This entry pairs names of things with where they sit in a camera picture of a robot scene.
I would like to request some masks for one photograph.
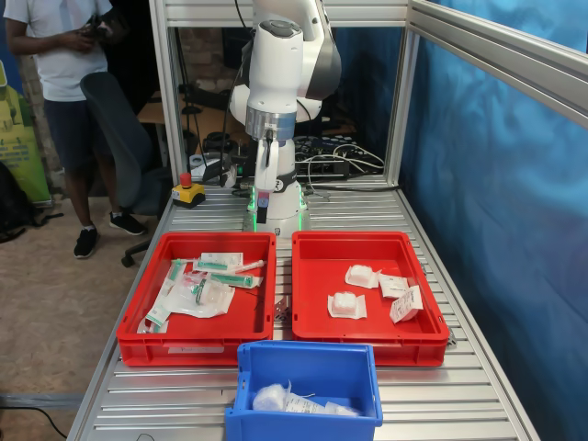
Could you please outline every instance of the red plastic crate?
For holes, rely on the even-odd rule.
[[[243,253],[243,262],[267,261],[247,271],[263,277],[258,288],[237,288],[229,312],[210,319],[171,314],[165,334],[137,334],[173,259],[202,253]],[[271,340],[276,291],[276,236],[261,232],[164,234],[117,329],[122,360],[129,366],[237,366],[241,343]]]
[[[381,289],[345,283],[352,265],[407,277],[419,285],[423,310],[394,324],[394,299]],[[327,298],[350,291],[366,296],[367,318],[338,319],[327,311]],[[403,232],[297,232],[292,236],[292,333],[295,340],[370,344],[378,366],[439,366],[449,330]]]

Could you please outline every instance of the hand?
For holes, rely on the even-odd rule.
[[[93,48],[96,42],[82,33],[80,30],[71,30],[64,32],[59,36],[60,43],[64,48],[78,51],[81,53],[88,53]]]

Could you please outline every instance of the brick wall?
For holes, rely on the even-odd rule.
[[[191,83],[211,92],[231,88],[237,71],[223,65],[220,28],[182,28],[180,39]]]
[[[37,66],[33,57],[18,57],[18,69],[22,79],[25,98],[30,106],[33,119],[33,128],[37,137],[37,145],[45,176],[52,194],[63,193],[65,183],[63,181],[62,165],[55,151],[55,145],[49,132],[49,124],[45,118],[43,109],[43,92],[40,86]]]

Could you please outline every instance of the dark shorts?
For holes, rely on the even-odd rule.
[[[94,153],[112,156],[107,139],[85,101],[45,100],[45,115],[66,171],[94,161]]]

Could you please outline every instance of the aluminum slotted table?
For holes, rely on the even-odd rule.
[[[345,183],[346,187],[385,185],[381,177]],[[312,228],[406,232],[457,340],[456,345],[447,348],[442,367],[378,369],[384,425],[376,430],[374,439],[538,439],[402,192],[330,194],[330,200],[310,197]],[[161,234],[238,232],[243,226],[247,202],[234,197],[230,190],[210,187],[207,201],[196,209],[168,206],[124,308]],[[277,248],[276,302],[289,303],[289,241],[279,240]],[[290,338],[290,324],[276,322],[274,338]],[[68,440],[151,441],[152,437],[154,441],[221,441],[224,409],[232,404],[236,387],[235,368],[126,367],[120,360],[113,331]]]

